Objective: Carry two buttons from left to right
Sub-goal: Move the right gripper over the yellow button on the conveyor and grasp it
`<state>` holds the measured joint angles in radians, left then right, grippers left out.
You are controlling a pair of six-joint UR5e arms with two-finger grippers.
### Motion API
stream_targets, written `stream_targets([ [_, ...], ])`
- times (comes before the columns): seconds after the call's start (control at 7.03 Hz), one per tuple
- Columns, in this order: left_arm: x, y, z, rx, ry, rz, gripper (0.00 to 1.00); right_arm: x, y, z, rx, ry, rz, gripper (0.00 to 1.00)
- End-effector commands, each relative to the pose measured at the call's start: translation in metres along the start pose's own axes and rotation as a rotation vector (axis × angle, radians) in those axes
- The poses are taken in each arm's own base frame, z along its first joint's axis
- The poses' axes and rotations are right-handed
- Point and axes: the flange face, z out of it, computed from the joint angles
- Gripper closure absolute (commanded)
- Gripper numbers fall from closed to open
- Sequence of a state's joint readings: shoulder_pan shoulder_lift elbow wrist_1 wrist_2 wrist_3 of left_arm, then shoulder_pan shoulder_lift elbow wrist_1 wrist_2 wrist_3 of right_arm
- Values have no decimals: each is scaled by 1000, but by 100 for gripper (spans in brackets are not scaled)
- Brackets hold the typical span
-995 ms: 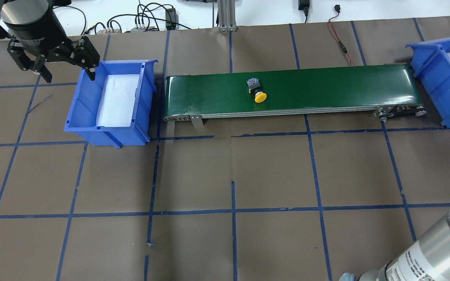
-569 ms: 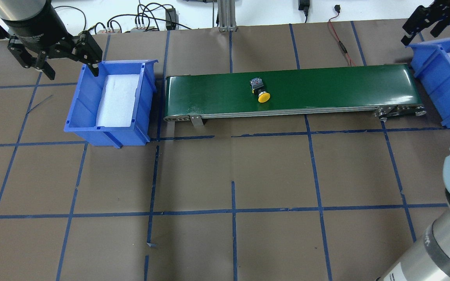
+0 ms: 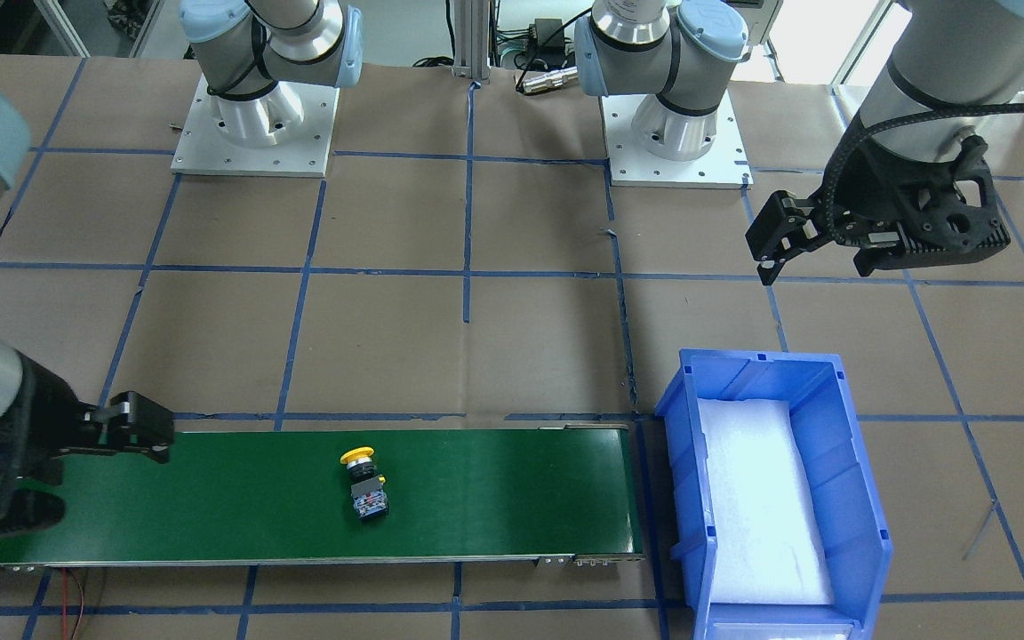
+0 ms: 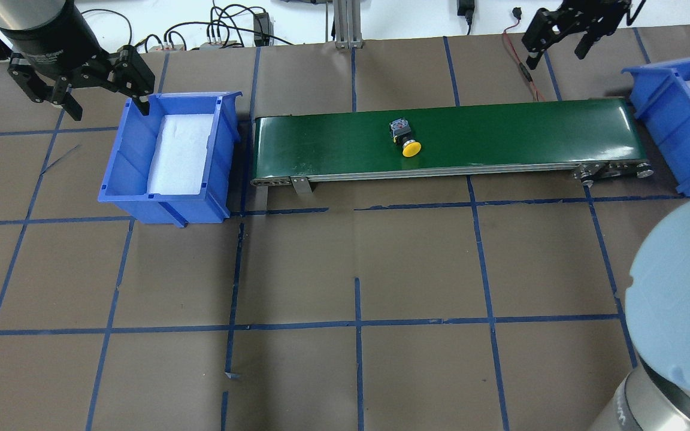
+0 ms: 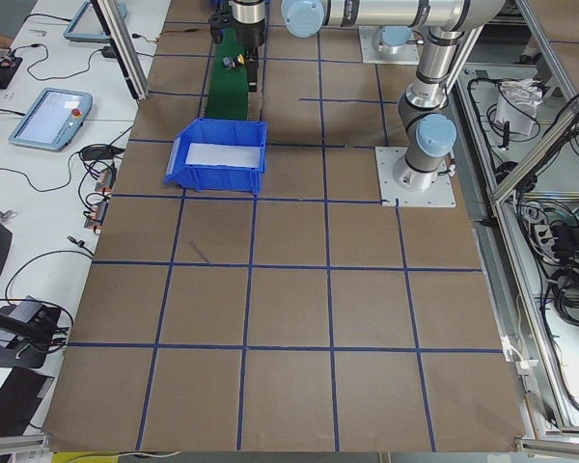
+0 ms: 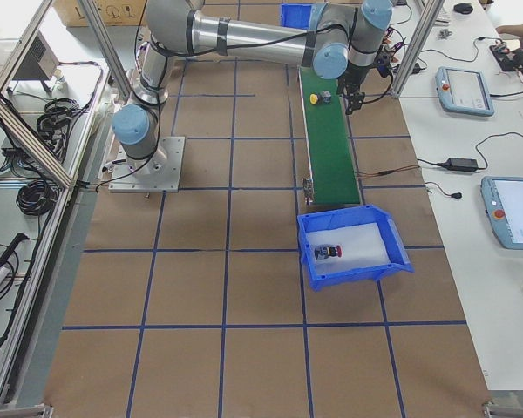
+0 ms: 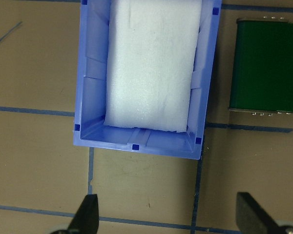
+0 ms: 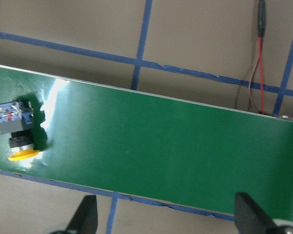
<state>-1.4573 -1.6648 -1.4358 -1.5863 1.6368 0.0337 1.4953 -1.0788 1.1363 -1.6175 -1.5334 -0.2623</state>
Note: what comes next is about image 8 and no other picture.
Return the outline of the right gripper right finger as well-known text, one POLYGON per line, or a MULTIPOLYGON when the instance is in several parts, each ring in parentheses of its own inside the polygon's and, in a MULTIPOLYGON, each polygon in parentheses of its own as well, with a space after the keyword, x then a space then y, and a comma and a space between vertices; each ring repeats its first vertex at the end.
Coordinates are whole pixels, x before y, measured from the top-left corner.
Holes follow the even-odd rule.
POLYGON ((234 223, 240 234, 274 234, 277 225, 248 193, 237 192, 234 223))

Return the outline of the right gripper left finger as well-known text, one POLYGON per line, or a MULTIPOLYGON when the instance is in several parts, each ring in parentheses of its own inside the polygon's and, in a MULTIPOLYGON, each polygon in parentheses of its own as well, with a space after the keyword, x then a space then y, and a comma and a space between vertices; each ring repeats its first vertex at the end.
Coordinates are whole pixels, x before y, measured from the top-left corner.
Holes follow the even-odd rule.
POLYGON ((66 234, 95 234, 98 228, 96 195, 86 195, 65 229, 66 234))

